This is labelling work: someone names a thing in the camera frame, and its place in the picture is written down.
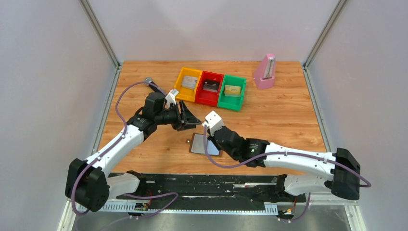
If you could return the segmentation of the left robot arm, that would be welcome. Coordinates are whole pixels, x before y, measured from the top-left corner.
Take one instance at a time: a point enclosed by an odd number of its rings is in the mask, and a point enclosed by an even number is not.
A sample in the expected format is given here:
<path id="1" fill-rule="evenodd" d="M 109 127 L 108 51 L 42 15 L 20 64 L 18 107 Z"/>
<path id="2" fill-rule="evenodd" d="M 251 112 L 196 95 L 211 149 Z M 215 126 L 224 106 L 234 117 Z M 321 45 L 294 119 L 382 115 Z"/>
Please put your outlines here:
<path id="1" fill-rule="evenodd" d="M 201 121 L 187 108 L 184 101 L 173 95 L 151 92 L 134 116 L 107 145 L 85 160 L 76 158 L 68 168 L 65 196 L 71 202 L 96 212 L 117 196 L 130 193 L 141 199 L 147 194 L 142 176 L 128 171 L 110 177 L 113 168 L 135 147 L 142 144 L 159 125 L 171 125 L 176 131 L 196 128 Z"/>

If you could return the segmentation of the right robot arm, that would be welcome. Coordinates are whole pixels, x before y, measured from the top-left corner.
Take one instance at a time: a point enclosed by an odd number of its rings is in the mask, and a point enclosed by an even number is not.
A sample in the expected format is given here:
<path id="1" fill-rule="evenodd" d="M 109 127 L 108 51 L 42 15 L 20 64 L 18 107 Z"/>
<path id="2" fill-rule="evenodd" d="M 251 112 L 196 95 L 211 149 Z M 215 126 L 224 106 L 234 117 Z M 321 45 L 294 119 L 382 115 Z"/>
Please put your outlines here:
<path id="1" fill-rule="evenodd" d="M 302 171 L 302 175 L 278 177 L 275 195 L 281 201 L 304 193 L 331 192 L 346 199 L 358 200 L 362 177 L 360 164 L 348 149 L 311 152 L 284 147 L 267 140 L 243 138 L 226 126 L 207 129 L 208 140 L 226 152 L 239 166 L 281 167 Z"/>

